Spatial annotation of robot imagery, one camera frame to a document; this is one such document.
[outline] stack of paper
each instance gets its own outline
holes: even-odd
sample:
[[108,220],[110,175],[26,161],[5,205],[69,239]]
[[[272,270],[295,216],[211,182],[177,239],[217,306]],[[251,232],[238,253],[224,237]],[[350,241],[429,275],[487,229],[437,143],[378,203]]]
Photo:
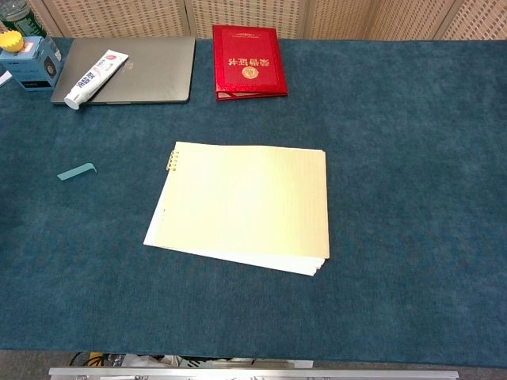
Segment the stack of paper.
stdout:
[[177,142],[145,245],[312,276],[329,258],[326,154]]

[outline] notebook spiral binding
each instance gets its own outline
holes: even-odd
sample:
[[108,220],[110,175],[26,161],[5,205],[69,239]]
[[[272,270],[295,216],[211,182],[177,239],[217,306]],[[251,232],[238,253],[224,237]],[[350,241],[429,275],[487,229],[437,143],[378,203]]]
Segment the notebook spiral binding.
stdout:
[[167,162],[166,170],[167,171],[175,171],[177,167],[177,159],[180,155],[180,152],[177,150],[173,150],[171,155],[169,156],[169,161]]

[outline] table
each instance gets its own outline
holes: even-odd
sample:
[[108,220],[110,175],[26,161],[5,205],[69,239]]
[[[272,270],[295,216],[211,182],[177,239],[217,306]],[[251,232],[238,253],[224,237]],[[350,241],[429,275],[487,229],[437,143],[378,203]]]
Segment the table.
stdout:
[[[280,48],[288,97],[216,102],[206,40],[188,104],[0,89],[0,348],[507,367],[507,43]],[[144,246],[176,140],[324,149],[330,260]]]

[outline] bottle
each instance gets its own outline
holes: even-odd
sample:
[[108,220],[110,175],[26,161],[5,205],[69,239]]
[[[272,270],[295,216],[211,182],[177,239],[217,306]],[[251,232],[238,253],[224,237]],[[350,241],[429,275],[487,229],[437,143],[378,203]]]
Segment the bottle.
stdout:
[[23,36],[41,36],[61,61],[62,55],[55,41],[46,33],[42,24],[35,18],[27,0],[0,0],[0,21],[9,30],[17,30]]

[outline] floor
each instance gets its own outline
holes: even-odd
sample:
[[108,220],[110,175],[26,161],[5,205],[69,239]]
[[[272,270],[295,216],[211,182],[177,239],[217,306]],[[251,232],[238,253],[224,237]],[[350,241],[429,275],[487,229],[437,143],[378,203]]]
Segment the floor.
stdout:
[[[0,351],[0,380],[48,380],[49,367],[66,367],[73,352]],[[458,371],[462,380],[506,380],[507,369],[446,367],[420,364],[314,362],[314,367],[342,370],[446,370]]]

